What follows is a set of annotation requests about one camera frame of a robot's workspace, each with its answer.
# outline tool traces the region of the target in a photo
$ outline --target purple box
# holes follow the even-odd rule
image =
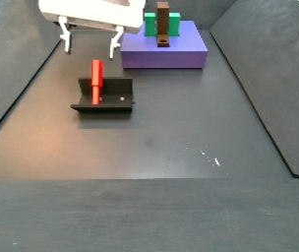
[[[180,36],[169,36],[169,47],[157,47],[156,36],[125,33],[121,43],[122,68],[202,68],[206,47],[193,21],[180,22]]]

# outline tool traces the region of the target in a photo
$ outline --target black holder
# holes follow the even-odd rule
[[[132,79],[120,77],[102,78],[101,101],[91,105],[90,78],[79,78],[81,99],[70,107],[81,113],[132,111]]]

